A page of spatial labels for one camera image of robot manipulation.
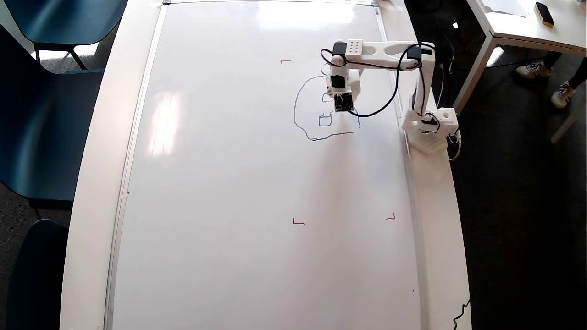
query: whiteboard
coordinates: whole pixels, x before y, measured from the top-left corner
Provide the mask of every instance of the whiteboard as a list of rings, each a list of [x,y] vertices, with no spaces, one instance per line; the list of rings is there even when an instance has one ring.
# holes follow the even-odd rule
[[[323,98],[320,49],[380,41],[376,9],[163,7],[108,328],[420,329],[399,109],[358,120]],[[391,95],[388,72],[361,83],[359,113]]]

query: person's leg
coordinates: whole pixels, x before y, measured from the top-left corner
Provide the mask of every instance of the person's leg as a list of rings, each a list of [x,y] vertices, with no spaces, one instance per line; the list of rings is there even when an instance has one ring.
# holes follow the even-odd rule
[[[585,79],[587,79],[587,58],[583,59],[573,78],[569,79],[569,86],[571,86],[572,89],[577,89]]]
[[[552,105],[555,107],[562,109],[566,107],[566,105],[571,101],[573,94],[575,94],[575,89],[585,81],[587,78],[587,58],[583,59],[581,65],[575,72],[573,78],[570,78],[569,81],[562,83],[562,85],[558,88],[554,94],[552,94],[551,102]]]
[[[515,71],[524,79],[548,78],[550,77],[552,65],[562,53],[548,52],[546,58],[539,63],[519,66]]]
[[[561,55],[562,53],[559,52],[548,52],[546,54],[546,58],[542,63],[544,63],[544,66],[546,66],[548,70],[552,70],[552,66],[554,65],[556,60],[558,60],[561,57]]]

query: red corner mark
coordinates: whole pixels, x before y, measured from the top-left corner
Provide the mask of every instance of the red corner mark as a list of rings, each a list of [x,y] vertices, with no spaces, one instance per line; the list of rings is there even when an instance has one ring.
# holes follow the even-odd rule
[[[295,222],[295,218],[294,217],[292,217],[292,219],[293,219],[293,224],[303,224],[303,225],[306,225],[305,223],[297,223],[297,222]]]

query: white desk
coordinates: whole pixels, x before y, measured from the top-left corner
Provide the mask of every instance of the white desk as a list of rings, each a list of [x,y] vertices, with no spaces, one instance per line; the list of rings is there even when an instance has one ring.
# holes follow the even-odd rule
[[[137,97],[143,80],[151,38],[159,8],[148,1],[129,0],[120,23],[80,169],[70,224],[63,275],[60,328],[103,329],[106,285],[117,217],[124,163],[127,158]],[[402,1],[382,2],[387,31],[401,31],[416,40]],[[400,97],[407,105],[417,73],[402,75]],[[460,218],[448,157],[430,157],[410,151],[413,196],[421,220],[420,251],[423,252],[427,302],[424,329],[453,327],[452,319],[468,298]],[[470,309],[458,320],[459,329],[470,329]]]
[[[491,52],[497,45],[587,56],[585,4],[576,0],[541,0],[541,3],[548,6],[555,22],[554,26],[550,28],[542,24],[534,12],[535,0],[518,0],[528,13],[526,17],[493,12],[485,7],[481,0],[467,0],[467,2],[485,33],[485,41],[471,72],[454,101],[453,106],[457,113],[463,111],[463,107],[485,69]],[[557,135],[556,140],[562,134],[557,133]]]

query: whiteboard frame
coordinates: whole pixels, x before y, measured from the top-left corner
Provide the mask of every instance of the whiteboard frame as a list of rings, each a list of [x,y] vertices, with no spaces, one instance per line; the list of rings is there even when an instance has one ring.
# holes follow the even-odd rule
[[[116,271],[118,266],[120,239],[122,237],[122,222],[124,218],[124,208],[126,206],[126,195],[129,190],[130,169],[133,165],[134,148],[139,133],[139,124],[141,122],[141,115],[143,114],[143,106],[147,94],[147,87],[149,86],[149,79],[151,78],[151,70],[157,53],[157,45],[159,44],[159,37],[163,29],[165,15],[167,13],[167,5],[162,5],[155,31],[153,32],[153,40],[149,48],[149,55],[145,65],[143,81],[139,89],[139,98],[137,100],[137,107],[134,111],[133,125],[130,129],[129,146],[126,151],[126,159],[124,161],[124,169],[122,172],[122,182],[120,184],[120,193],[118,207],[116,208],[116,218],[114,219],[114,228],[112,233],[112,246],[110,247],[110,263],[108,266],[108,280],[106,282],[106,302],[104,304],[104,329],[112,329],[112,314],[111,306],[114,305],[114,288],[116,286]]]
[[[149,55],[147,57],[147,63],[145,65],[143,80],[141,82],[139,90],[139,98],[137,99],[137,106],[134,113],[133,124],[130,131],[129,143],[127,148],[126,159],[124,162],[124,169],[122,175],[122,182],[120,185],[118,207],[116,208],[116,216],[114,219],[113,227],[113,238],[110,247],[110,262],[108,269],[108,278],[106,283],[106,301],[104,304],[104,330],[112,330],[113,326],[113,305],[114,305],[114,291],[116,287],[116,271],[120,252],[120,240],[122,237],[122,225],[124,220],[124,209],[126,207],[126,197],[128,194],[130,172],[133,164],[134,150],[136,146],[137,135],[140,128],[141,116],[143,114],[144,101],[149,86],[149,79],[151,76],[151,70],[155,55],[157,53],[157,47],[163,30],[163,24],[165,16],[167,14],[167,6],[172,4],[186,4],[186,3],[197,3],[197,2],[318,2],[318,3],[332,3],[332,4],[355,4],[355,5],[367,5],[372,6],[379,26],[382,41],[387,40],[387,33],[385,31],[381,10],[379,3],[372,0],[164,0],[159,3],[160,12],[153,32],[153,39],[149,48]],[[395,86],[396,72],[390,71],[389,76],[392,85]],[[393,100],[394,107],[396,110],[396,118],[402,118],[402,102],[399,94]],[[420,298],[420,328],[422,330],[428,330],[429,318],[428,318],[428,294],[427,294],[427,280],[426,280],[426,259],[424,257],[424,245],[423,245],[423,230],[420,222],[420,213],[418,208],[416,184],[413,177],[411,167],[411,154],[409,148],[409,141],[407,133],[402,129],[400,122],[397,122],[400,133],[400,140],[403,140],[402,148],[404,150],[404,169],[406,171],[406,180],[408,187],[408,194],[410,199],[411,207],[411,218],[412,226],[414,231],[414,243],[416,249],[416,271],[418,275],[419,284],[419,298]]]

